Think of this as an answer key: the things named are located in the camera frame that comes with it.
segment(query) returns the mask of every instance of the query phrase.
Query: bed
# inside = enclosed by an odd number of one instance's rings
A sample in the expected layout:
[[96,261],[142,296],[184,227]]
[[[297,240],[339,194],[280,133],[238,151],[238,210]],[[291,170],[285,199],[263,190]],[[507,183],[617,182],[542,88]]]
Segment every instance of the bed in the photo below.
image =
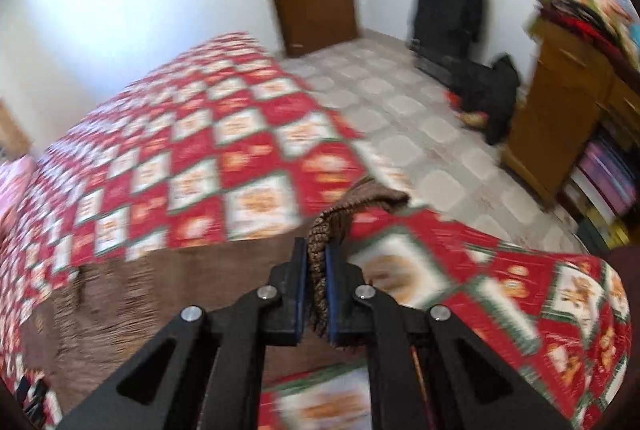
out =
[[227,34],[128,85],[47,148],[26,170],[2,240],[7,385],[25,373],[21,323],[79,265],[282,233],[372,174],[412,200],[399,217],[356,216],[353,261],[381,286],[401,269],[405,280],[388,284],[399,301],[446,303],[576,428],[590,428],[628,361],[628,302],[615,270],[443,218],[308,90],[250,35]]

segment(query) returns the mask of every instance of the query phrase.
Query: pink pillow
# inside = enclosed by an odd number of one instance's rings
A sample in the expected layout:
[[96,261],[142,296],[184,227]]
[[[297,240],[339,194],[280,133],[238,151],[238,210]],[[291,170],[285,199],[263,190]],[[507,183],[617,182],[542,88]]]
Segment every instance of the pink pillow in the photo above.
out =
[[0,240],[9,234],[18,220],[18,206],[35,166],[30,155],[0,166]]

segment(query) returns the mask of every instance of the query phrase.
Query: black suitcase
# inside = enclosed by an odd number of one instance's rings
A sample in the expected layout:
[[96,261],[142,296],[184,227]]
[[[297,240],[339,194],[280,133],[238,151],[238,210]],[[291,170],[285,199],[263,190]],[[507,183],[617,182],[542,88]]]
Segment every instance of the black suitcase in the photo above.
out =
[[410,48],[416,66],[449,83],[450,68],[468,59],[482,23],[483,0],[417,0]]

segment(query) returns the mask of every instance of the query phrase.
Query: wooden headboard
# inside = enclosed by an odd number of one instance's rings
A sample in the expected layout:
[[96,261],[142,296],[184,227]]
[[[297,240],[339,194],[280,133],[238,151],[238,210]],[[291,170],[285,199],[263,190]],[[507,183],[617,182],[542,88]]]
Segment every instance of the wooden headboard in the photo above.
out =
[[0,99],[0,151],[2,159],[15,160],[29,152],[31,139],[18,126],[6,104]]

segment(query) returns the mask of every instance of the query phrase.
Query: black bag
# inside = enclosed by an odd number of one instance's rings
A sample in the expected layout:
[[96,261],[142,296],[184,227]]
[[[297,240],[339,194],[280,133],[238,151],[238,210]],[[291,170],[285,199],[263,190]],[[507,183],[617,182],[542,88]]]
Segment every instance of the black bag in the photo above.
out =
[[483,0],[418,0],[410,41],[418,58],[426,62],[425,66],[417,63],[418,67],[447,68],[468,58],[471,44],[479,39],[482,9]]
[[520,76],[508,54],[491,66],[465,60],[452,72],[452,92],[460,96],[463,112],[486,112],[484,139],[494,145],[507,135],[516,105]]

